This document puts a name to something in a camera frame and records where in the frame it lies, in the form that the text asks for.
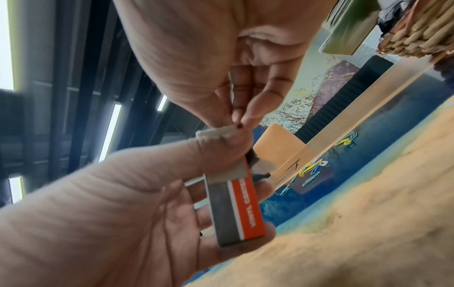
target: fluorescent light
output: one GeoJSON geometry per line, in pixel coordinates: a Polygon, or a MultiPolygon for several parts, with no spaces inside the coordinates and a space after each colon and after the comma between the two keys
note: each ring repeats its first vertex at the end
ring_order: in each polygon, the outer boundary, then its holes
{"type": "Polygon", "coordinates": [[[22,200],[24,193],[22,191],[22,178],[20,176],[9,179],[9,190],[11,192],[11,202],[13,204],[22,200]]]}
{"type": "Polygon", "coordinates": [[[0,89],[14,90],[8,0],[0,0],[0,89]]]}
{"type": "Polygon", "coordinates": [[[112,141],[112,136],[114,135],[115,126],[117,125],[118,116],[120,115],[120,110],[122,109],[121,104],[116,104],[113,107],[112,117],[110,118],[109,127],[107,128],[107,132],[105,133],[103,149],[101,150],[101,155],[99,156],[99,161],[102,162],[105,160],[107,156],[107,152],[109,151],[110,142],[112,141]]]}
{"type": "Polygon", "coordinates": [[[164,108],[164,105],[166,104],[166,102],[167,102],[167,96],[166,95],[162,95],[161,103],[159,104],[159,107],[157,108],[158,112],[162,111],[162,109],[164,108]]]}

